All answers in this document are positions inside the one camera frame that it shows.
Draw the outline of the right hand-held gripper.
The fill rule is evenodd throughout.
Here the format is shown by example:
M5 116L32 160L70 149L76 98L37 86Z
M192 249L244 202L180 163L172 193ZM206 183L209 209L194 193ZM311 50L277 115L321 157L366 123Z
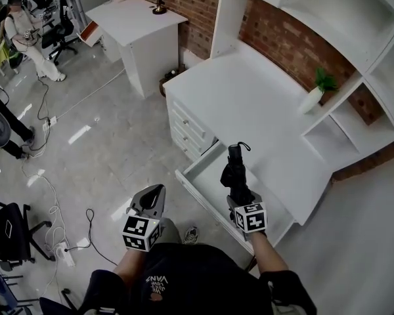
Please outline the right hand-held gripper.
M267 208L262 197L254 191L250 193L252 202L249 205L237 205L231 196L227 195L230 220L246 242L250 240L249 236L253 232L265 233L268 222Z

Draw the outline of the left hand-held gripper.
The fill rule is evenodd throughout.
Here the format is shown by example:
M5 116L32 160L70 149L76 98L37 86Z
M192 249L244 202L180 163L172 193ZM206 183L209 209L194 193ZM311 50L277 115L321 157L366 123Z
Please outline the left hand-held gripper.
M150 218L124 214L121 235L126 248L143 252L152 249L162 235L160 219L164 212L165 197L163 184L148 186L133 196L131 208L146 213Z

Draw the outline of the black umbrella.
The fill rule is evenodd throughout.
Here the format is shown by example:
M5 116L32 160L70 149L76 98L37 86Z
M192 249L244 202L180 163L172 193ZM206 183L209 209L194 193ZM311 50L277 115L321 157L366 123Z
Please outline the black umbrella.
M237 205L249 205L252 202L251 190L246 183L246 167L242 159L242 149L251 148L245 142L237 142L228 147L228 162L221 174L220 182L225 188L230 188L229 195Z

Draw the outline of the white drawer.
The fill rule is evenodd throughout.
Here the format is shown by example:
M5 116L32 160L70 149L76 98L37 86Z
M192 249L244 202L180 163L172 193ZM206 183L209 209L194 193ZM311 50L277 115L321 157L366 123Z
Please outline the white drawer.
M220 183L221 173L227 164L227 147L216 142L200 158L183 172L176 170L175 175L188 192L203 206L210 215L250 254L253 248L232 223L227 204L229 189ZM264 186L250 171L246 171L247 185L259 194L267 205L267 237L276 246L289 231L295 219L283 206L273 192Z

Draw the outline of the person's right forearm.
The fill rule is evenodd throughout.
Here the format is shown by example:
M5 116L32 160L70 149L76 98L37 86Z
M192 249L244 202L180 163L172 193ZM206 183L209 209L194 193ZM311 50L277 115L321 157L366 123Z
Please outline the person's right forearm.
M259 273L281 272L288 270L288 265L271 245L270 241L261 232L250 234L253 252L257 261Z

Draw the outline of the person's left forearm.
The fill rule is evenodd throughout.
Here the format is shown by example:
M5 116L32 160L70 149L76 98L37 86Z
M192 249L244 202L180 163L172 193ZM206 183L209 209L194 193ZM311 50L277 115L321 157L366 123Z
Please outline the person's left forearm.
M128 249L119 264L115 267L114 273L123 280L127 288L131 288L142 274L145 258L146 252Z

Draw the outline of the white box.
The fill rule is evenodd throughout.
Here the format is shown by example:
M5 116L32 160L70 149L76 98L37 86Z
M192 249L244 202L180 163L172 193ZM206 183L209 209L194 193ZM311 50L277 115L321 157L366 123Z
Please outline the white box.
M96 22L91 21L77 36L83 43L89 47L93 47L101 38L102 30Z

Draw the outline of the small white side desk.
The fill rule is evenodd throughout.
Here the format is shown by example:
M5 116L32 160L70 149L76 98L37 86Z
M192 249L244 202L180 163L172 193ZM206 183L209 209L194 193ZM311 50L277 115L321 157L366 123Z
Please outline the small white side desk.
M107 2L86 15L118 48L130 86L143 98L159 91L160 80L179 67L178 25L186 18L172 11L153 14L145 0Z

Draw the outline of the person's grey shoe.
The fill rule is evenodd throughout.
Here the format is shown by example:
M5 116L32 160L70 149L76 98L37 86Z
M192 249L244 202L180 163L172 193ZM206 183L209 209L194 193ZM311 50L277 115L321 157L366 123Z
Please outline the person's grey shoe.
M191 226L184 235L183 243L185 245L194 245L198 242L199 229L196 226Z

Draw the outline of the person's black shirt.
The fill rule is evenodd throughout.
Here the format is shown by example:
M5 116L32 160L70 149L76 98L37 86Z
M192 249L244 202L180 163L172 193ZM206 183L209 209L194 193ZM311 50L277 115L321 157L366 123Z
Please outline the person's black shirt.
M44 315L317 315L295 272L256 278L218 248L179 243L155 245L131 287L96 270L77 310L44 298L40 305Z

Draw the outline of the white vase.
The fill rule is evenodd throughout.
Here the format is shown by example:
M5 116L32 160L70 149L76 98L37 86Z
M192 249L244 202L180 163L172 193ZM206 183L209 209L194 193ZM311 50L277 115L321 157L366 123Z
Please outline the white vase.
M319 103L323 94L324 92L320 87L315 87L313 90L311 90L299 105L299 113L306 114L311 111L315 105Z

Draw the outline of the brown bag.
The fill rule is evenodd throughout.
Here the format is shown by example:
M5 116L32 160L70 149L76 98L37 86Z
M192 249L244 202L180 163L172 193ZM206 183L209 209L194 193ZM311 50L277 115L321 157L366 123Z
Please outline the brown bag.
M167 83L169 80L173 79L177 75L183 73L186 70L185 64L180 64L179 67L176 70L171 70L170 72L166 73L164 77L159 81L159 87L160 87L160 94L165 98L165 88L164 84Z

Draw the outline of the green plant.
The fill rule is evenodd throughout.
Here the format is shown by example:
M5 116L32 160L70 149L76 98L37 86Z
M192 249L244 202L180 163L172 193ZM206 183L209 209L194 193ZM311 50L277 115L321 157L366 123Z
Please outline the green plant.
M322 93L338 91L338 85L334 76L327 74L324 68L316 69L315 83Z

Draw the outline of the black office chair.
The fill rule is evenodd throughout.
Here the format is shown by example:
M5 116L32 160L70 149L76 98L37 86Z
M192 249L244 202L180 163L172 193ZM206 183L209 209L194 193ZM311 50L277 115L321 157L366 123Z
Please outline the black office chair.
M20 209L16 203L4 204L0 202L0 268L5 272L22 266L24 262L34 263L31 248L46 260L55 262L54 255L48 255L34 240L33 235L43 227L50 228L52 222L44 220L36 226L28 226L29 205Z
M72 51L74 54L78 54L77 49L70 46L70 44L77 41L77 38L69 41L66 39L74 32L74 25L68 18L68 13L64 10L64 7L68 6L67 1L59 0L59 3L60 23L43 34L41 44L43 49L46 49L51 45L57 45L56 49L51 51L49 54L49 60L52 60L55 66L58 65L59 56L63 51Z

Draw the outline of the white hutch shelf unit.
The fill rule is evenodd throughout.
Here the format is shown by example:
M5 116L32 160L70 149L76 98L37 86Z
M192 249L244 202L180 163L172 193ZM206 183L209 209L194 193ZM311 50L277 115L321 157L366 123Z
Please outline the white hutch shelf unit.
M248 0L219 0L211 57L233 50ZM302 137L333 170L394 141L394 0L262 0L305 24L354 67Z

